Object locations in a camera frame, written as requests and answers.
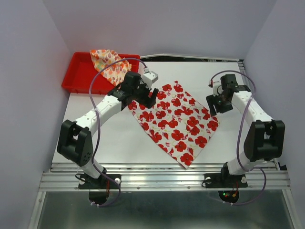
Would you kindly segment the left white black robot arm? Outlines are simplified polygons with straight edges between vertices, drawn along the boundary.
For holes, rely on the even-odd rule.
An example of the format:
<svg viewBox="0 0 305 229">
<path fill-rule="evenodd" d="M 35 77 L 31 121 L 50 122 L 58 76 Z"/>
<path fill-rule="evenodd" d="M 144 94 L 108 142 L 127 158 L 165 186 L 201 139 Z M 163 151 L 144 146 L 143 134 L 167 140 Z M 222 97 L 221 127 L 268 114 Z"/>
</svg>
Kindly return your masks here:
<svg viewBox="0 0 305 229">
<path fill-rule="evenodd" d="M 157 88 L 152 88 L 157 80 L 158 74 L 155 72 L 146 71 L 142 75 L 127 72 L 123 82 L 110 90 L 92 110 L 75 121 L 66 120 L 62 123 L 57 152 L 84 171 L 84 178 L 80 179 L 83 183 L 101 188 L 110 180 L 106 168 L 94 158 L 96 151 L 92 136 L 99 135 L 101 126 L 132 102 L 152 108 L 159 92 Z"/>
</svg>

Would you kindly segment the red poppy print skirt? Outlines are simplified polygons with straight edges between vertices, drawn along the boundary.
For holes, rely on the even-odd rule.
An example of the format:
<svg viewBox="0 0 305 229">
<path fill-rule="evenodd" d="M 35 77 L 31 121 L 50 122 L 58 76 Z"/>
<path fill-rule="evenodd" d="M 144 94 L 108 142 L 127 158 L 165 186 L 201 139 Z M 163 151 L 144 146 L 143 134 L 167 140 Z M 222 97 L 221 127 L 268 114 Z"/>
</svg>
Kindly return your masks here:
<svg viewBox="0 0 305 229">
<path fill-rule="evenodd" d="M 187 169 L 212 138 L 219 120 L 178 82 L 163 85 L 156 104 L 128 106 L 145 133 L 165 153 Z"/>
</svg>

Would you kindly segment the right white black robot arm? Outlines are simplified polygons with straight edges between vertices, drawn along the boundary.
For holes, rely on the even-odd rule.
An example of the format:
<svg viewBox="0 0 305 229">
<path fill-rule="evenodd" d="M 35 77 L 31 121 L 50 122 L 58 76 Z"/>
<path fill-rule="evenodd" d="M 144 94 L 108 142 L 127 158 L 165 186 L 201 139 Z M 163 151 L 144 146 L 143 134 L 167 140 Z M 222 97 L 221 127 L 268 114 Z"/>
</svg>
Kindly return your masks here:
<svg viewBox="0 0 305 229">
<path fill-rule="evenodd" d="M 242 115 L 236 146 L 236 157 L 226 162 L 220 173 L 205 174 L 205 188 L 247 187 L 245 174 L 258 164 L 279 158 L 283 152 L 285 124 L 269 116 L 254 99 L 250 89 L 236 80 L 235 70 L 219 72 L 219 81 L 210 79 L 213 93 L 206 97 L 210 115 L 224 114 L 237 108 Z"/>
</svg>

